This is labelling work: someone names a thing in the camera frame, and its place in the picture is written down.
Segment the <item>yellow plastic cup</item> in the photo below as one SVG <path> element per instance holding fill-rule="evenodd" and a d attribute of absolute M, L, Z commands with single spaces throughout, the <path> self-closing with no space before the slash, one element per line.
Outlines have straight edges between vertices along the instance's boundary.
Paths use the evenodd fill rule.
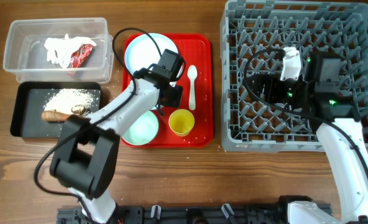
<path fill-rule="evenodd" d="M 195 117 L 185 109 L 174 111 L 168 119 L 169 128 L 179 137 L 187 136 L 195 125 Z"/>

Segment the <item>green bowl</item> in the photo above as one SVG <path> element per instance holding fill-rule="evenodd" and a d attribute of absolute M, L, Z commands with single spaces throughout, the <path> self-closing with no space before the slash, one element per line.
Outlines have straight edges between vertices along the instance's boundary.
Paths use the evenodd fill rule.
<path fill-rule="evenodd" d="M 133 146 L 150 143 L 159 131 L 159 121 L 156 115 L 147 111 L 140 116 L 122 136 L 123 140 Z"/>

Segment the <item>brown food scrap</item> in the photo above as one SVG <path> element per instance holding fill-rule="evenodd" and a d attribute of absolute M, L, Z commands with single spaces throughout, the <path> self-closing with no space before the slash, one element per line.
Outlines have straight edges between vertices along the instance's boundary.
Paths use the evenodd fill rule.
<path fill-rule="evenodd" d="M 82 115 L 86 111 L 86 108 L 83 105 L 75 105 L 71 108 L 71 112 L 73 114 Z"/>

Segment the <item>pile of rice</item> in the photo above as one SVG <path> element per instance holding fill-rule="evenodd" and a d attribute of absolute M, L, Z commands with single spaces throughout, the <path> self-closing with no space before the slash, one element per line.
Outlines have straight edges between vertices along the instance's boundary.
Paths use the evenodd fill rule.
<path fill-rule="evenodd" d="M 54 93 L 44 106 L 44 111 L 56 111 L 65 114 L 73 114 L 71 108 L 75 105 L 83 105 L 86 108 L 84 114 L 89 113 L 94 103 L 94 96 L 87 90 L 64 88 Z"/>

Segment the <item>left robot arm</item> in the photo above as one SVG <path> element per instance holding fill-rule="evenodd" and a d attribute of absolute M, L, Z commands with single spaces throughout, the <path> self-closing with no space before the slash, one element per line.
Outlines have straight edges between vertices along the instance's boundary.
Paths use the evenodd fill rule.
<path fill-rule="evenodd" d="M 62 195 L 77 198 L 88 223 L 119 222 L 117 203 L 108 187 L 121 136 L 152 108 L 180 105 L 183 88 L 171 84 L 183 75 L 185 59 L 169 49 L 159 50 L 158 54 L 157 63 L 129 74 L 130 84 L 112 102 L 87 117 L 69 116 L 57 144 L 35 167 L 35 184 L 51 194 L 39 182 L 39 171 L 47 158 L 52 159 L 50 175 L 68 189 Z"/>

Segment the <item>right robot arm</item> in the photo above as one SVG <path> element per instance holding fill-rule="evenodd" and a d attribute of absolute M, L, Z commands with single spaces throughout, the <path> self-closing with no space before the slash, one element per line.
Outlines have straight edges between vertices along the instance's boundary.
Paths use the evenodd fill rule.
<path fill-rule="evenodd" d="M 278 49 L 280 75 L 242 73 L 242 85 L 253 101 L 301 116 L 321 143 L 334 176 L 343 223 L 368 223 L 368 153 L 361 116 L 350 98 L 339 95 L 342 57 L 312 52 L 306 75 L 299 79 L 301 58 Z"/>

